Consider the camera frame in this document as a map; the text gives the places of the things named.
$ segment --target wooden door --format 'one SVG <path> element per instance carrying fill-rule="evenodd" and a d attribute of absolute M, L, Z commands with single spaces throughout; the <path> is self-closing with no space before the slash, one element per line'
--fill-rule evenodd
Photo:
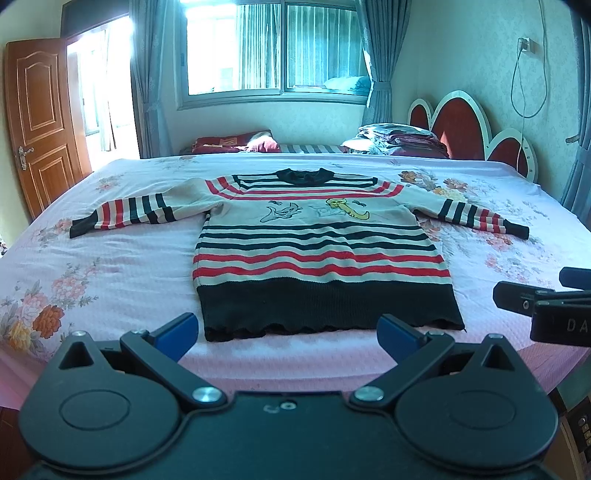
<path fill-rule="evenodd" d="M 88 154 L 77 152 L 66 41 L 8 43 L 4 83 L 12 152 L 29 211 L 36 218 L 92 172 Z"/>

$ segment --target pillow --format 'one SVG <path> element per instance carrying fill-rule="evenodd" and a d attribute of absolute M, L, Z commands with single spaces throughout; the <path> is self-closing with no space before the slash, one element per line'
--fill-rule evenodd
<path fill-rule="evenodd" d="M 353 90 L 355 92 L 369 93 L 371 80 L 365 77 L 335 77 L 326 80 L 324 87 L 329 90 Z"/>
<path fill-rule="evenodd" d="M 279 145 L 273 139 L 271 131 L 250 132 L 230 137 L 201 137 L 191 149 L 192 154 L 207 153 L 281 153 Z"/>

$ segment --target doorway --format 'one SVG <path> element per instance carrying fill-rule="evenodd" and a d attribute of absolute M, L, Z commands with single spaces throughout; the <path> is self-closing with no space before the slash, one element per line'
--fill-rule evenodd
<path fill-rule="evenodd" d="M 139 159 L 131 93 L 132 30 L 129 17 L 122 17 L 68 45 L 68 55 L 77 54 L 77 88 L 92 171 L 119 158 Z"/>

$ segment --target power outlet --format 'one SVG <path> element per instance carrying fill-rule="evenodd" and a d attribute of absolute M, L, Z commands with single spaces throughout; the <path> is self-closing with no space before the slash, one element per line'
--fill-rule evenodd
<path fill-rule="evenodd" d="M 532 41 L 528 37 L 519 37 L 517 39 L 517 52 L 532 51 Z"/>

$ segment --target sweater collar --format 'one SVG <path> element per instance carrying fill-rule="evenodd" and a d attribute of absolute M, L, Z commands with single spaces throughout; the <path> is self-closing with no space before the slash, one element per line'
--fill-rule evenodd
<path fill-rule="evenodd" d="M 332 180 L 335 173 L 323 168 L 317 171 L 292 170 L 286 168 L 285 170 L 275 172 L 275 175 L 277 175 L 281 181 L 291 183 L 292 185 L 317 187 Z"/>

